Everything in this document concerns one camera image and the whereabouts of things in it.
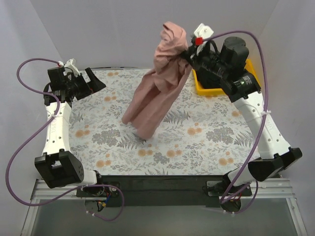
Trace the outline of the pink t shirt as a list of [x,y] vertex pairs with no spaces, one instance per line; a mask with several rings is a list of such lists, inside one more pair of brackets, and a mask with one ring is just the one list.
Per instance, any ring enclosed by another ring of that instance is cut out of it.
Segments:
[[180,56],[188,49],[185,30],[173,22],[166,22],[160,35],[154,67],[143,76],[122,117],[122,122],[131,123],[137,136],[144,140],[154,135],[192,70]]

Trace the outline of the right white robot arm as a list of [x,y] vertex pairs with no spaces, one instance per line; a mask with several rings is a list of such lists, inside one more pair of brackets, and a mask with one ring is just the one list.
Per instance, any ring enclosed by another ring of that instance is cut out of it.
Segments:
[[210,189],[227,195],[236,194],[245,184],[262,182],[287,169],[302,157],[298,147],[291,147],[275,125],[269,111],[264,109],[267,97],[262,94],[255,76],[246,68],[249,50],[239,37],[228,37],[219,51],[214,41],[203,41],[194,36],[192,45],[183,58],[194,70],[204,70],[218,81],[231,103],[241,112],[251,133],[259,140],[254,148],[259,157],[249,161],[244,168],[228,172],[222,181]]

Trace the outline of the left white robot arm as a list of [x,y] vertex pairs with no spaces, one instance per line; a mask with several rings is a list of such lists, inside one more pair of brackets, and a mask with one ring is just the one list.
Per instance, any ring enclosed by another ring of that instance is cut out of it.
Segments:
[[50,83],[44,88],[44,104],[50,124],[42,155],[35,158],[34,164],[48,187],[88,185],[88,191],[98,197],[105,190],[104,183],[98,180],[100,174],[85,170],[81,161],[71,153],[69,145],[72,101],[86,98],[106,87],[90,68],[86,68],[85,72],[89,82],[70,67],[48,70]]

